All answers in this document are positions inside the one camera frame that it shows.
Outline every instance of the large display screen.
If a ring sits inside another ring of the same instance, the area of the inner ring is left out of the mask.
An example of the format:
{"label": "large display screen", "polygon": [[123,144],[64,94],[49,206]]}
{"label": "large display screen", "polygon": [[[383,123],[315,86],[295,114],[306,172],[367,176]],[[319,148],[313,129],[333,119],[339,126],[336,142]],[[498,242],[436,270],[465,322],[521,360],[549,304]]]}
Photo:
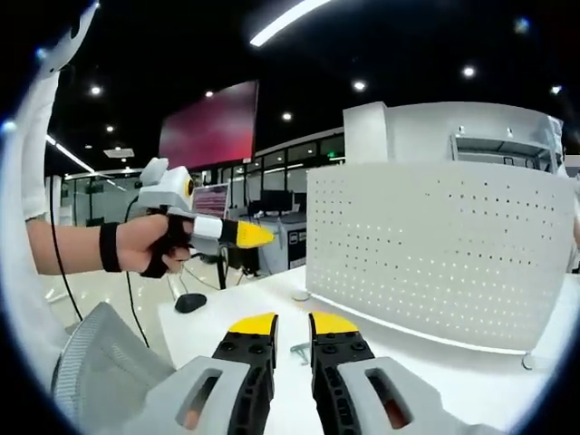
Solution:
{"label": "large display screen", "polygon": [[169,168],[208,168],[251,159],[257,82],[240,83],[170,115],[163,123],[159,154]]}

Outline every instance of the white desk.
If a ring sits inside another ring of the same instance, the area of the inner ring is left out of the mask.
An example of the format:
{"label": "white desk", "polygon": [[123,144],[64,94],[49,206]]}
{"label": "white desk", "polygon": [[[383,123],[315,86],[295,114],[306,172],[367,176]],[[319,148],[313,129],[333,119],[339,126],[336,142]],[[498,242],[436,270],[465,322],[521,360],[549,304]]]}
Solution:
{"label": "white desk", "polygon": [[[159,306],[159,319],[176,367],[198,355],[210,356],[227,329],[243,317],[275,312],[278,318],[275,397],[266,434],[322,434],[311,393],[310,366],[302,366],[290,347],[309,341],[307,314],[337,312],[351,319],[375,356],[390,356],[418,374],[441,393],[443,407],[469,424],[485,423],[508,431],[528,411],[542,391],[551,370],[526,371],[521,356],[482,353],[435,343],[339,312],[311,299],[292,300],[290,294],[305,289],[305,267],[289,270],[230,288],[208,293],[208,303],[191,314],[178,314],[172,304]],[[557,358],[574,328],[580,299],[577,278],[567,275],[556,308],[540,339],[539,356]]]}

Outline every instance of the floor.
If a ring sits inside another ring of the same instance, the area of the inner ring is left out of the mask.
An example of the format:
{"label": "floor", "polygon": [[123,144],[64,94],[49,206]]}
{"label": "floor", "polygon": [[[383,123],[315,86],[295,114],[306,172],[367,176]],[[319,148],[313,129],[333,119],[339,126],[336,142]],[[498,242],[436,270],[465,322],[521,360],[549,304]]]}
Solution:
{"label": "floor", "polygon": [[[87,315],[98,303],[106,302],[140,336],[139,329],[131,313],[131,303],[125,274],[108,274],[105,272],[90,272],[86,274],[68,275],[69,287],[79,310]],[[250,279],[238,270],[230,268],[227,273],[227,287],[244,284]],[[45,297],[53,311],[63,322],[67,331],[74,330],[79,319],[74,312],[71,299],[66,293],[63,279],[60,276],[43,276]],[[186,292],[204,293],[218,291],[218,272],[214,265],[207,265],[198,258],[189,260],[184,265],[181,275],[166,275],[161,279],[143,278],[130,274],[131,288],[134,298],[135,313],[150,348],[163,359],[170,362],[169,351],[160,327],[157,315],[157,305],[172,302]]]}

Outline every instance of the computer mouse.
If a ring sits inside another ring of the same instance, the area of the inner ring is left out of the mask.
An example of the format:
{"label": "computer mouse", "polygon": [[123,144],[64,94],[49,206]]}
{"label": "computer mouse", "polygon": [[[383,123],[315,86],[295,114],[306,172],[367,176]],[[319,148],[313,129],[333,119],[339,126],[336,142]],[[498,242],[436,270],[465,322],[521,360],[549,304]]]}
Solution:
{"label": "computer mouse", "polygon": [[175,311],[182,314],[191,313],[205,305],[207,301],[208,299],[205,295],[200,295],[198,293],[181,295],[178,297],[178,300],[175,301]]}

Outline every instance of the white perforated panel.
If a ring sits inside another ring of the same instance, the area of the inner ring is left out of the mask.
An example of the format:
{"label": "white perforated panel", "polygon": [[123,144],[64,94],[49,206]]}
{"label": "white perforated panel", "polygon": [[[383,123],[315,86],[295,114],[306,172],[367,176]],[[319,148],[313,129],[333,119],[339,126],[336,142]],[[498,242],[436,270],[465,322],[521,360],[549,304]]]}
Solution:
{"label": "white perforated panel", "polygon": [[308,174],[310,292],[419,333],[534,348],[572,246],[570,180],[467,162]]}

